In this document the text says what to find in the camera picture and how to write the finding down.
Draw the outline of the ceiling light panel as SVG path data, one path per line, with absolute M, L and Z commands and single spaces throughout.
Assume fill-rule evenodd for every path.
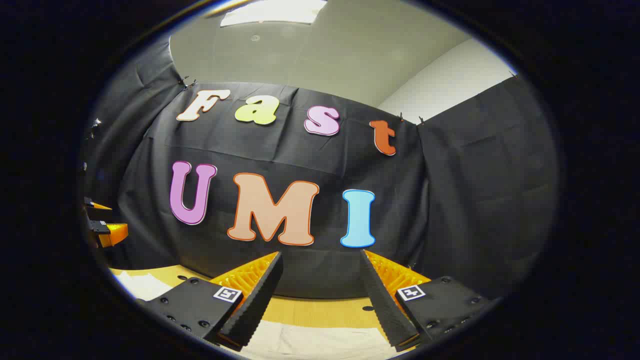
M 258 23 L 311 25 L 327 0 L 258 0 L 228 11 L 220 27 Z

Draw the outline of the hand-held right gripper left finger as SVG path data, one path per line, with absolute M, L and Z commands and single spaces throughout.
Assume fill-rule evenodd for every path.
M 211 280 L 192 276 L 137 303 L 187 334 L 240 351 L 256 332 L 283 269 L 281 253 L 274 251 Z

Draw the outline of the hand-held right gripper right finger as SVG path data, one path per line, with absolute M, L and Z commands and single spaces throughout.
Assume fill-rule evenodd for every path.
M 489 298 L 452 276 L 427 278 L 362 250 L 359 273 L 390 345 L 398 351 L 427 347 L 473 325 L 500 298 Z

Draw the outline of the black backdrop cloth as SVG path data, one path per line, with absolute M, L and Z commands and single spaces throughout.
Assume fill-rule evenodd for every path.
M 368 250 L 485 297 L 521 282 L 558 196 L 546 115 L 511 77 L 425 123 L 328 93 L 260 82 L 186 88 L 169 40 L 96 102 L 84 195 L 129 234 L 118 269 L 215 277 L 272 252 L 282 297 L 365 297 L 343 192 L 370 191 Z

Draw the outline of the white jeans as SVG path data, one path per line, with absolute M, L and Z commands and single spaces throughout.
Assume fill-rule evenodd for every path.
M 274 296 L 249 344 L 249 360 L 388 360 L 398 355 L 369 298 L 309 300 Z

